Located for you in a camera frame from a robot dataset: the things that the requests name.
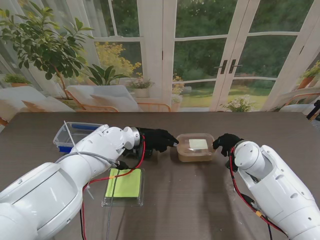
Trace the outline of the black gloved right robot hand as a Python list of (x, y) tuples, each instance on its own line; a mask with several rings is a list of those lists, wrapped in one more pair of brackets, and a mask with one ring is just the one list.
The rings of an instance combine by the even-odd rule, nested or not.
[(231, 149), (240, 141), (242, 141), (243, 138), (239, 138), (238, 136), (230, 133), (225, 133), (221, 136), (219, 136), (213, 143), (212, 147), (214, 150), (218, 149), (219, 147), (222, 147), (221, 154), (224, 157), (228, 157), (230, 155)]

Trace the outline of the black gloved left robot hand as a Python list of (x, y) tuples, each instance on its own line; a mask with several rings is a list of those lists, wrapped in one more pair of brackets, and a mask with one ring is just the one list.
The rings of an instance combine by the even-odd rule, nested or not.
[(156, 150), (163, 153), (167, 147), (176, 147), (179, 141), (164, 129), (138, 128), (140, 134), (144, 136), (147, 150)]

